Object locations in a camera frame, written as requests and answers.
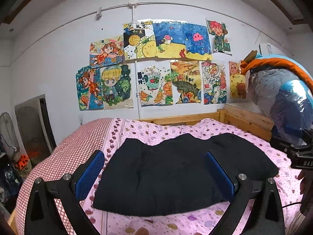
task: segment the metal bolt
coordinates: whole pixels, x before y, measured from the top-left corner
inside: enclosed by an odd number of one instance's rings
[[[41,178],[36,178],[36,179],[35,179],[35,183],[40,183],[41,181],[42,181]]]
[[[273,178],[268,178],[267,181],[270,183],[275,183],[275,180]]]
[[[246,176],[245,174],[243,174],[243,173],[240,173],[240,174],[238,175],[238,177],[239,177],[241,180],[246,180],[246,179],[247,179],[247,176]]]
[[[63,179],[64,180],[69,180],[71,178],[71,174],[65,174],[64,176],[63,176]]]

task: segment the wooden bed frame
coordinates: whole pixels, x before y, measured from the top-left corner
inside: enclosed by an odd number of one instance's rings
[[[149,122],[159,125],[195,125],[202,119],[212,118],[224,124],[230,124],[249,132],[263,140],[269,141],[271,138],[271,130],[273,122],[264,116],[243,110],[238,107],[225,104],[223,109],[218,109],[212,113],[202,113],[194,115],[185,115],[177,117],[149,118],[141,119],[140,121]],[[8,224],[12,230],[17,233],[15,225],[15,210],[12,212]]]

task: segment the black cloth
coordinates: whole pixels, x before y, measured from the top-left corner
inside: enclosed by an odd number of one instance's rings
[[[252,180],[278,174],[255,145],[225,133],[208,140],[190,134],[149,146],[126,139],[102,173],[93,207],[127,216],[165,216],[206,208],[223,200],[205,168],[204,154],[223,151]]]

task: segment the children's drawing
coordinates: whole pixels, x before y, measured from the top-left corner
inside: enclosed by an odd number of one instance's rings
[[[159,58],[185,58],[186,45],[181,22],[153,23]]]
[[[212,52],[208,29],[205,26],[182,23],[186,45],[186,57],[195,60],[211,60]]]
[[[246,78],[240,74],[240,66],[236,62],[229,61],[229,74],[230,74],[230,97],[231,98],[246,98]]]
[[[84,67],[76,74],[80,110],[103,109],[100,68]]]
[[[132,108],[130,68],[128,64],[101,68],[104,109]]]
[[[226,103],[225,67],[222,64],[203,62],[204,104]]]
[[[157,46],[152,21],[123,25],[125,59],[155,57]]]
[[[90,66],[102,67],[125,61],[123,36],[99,40],[90,44]]]
[[[214,51],[226,54],[231,54],[230,44],[228,39],[225,37],[228,34],[226,25],[224,23],[218,23],[216,21],[207,20],[209,33],[215,35],[214,38]]]
[[[201,102],[201,75],[198,61],[171,60],[173,85],[180,93],[178,103]]]
[[[142,107],[173,104],[172,79],[169,66],[161,69],[151,66],[138,72],[140,102]]]

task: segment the brown ceiling trim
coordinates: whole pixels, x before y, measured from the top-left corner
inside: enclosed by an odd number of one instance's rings
[[[30,2],[31,0],[24,0],[21,2],[21,4],[13,11],[11,11],[11,13],[9,15],[7,15],[4,18],[3,23],[5,24],[10,24],[13,19],[18,15],[18,13],[20,13],[20,11]]]
[[[305,21],[303,18],[301,19],[293,19],[292,16],[289,14],[289,12],[277,1],[277,0],[271,0],[280,10],[284,15],[289,19],[289,21],[293,25],[300,25],[300,24],[305,24]]]

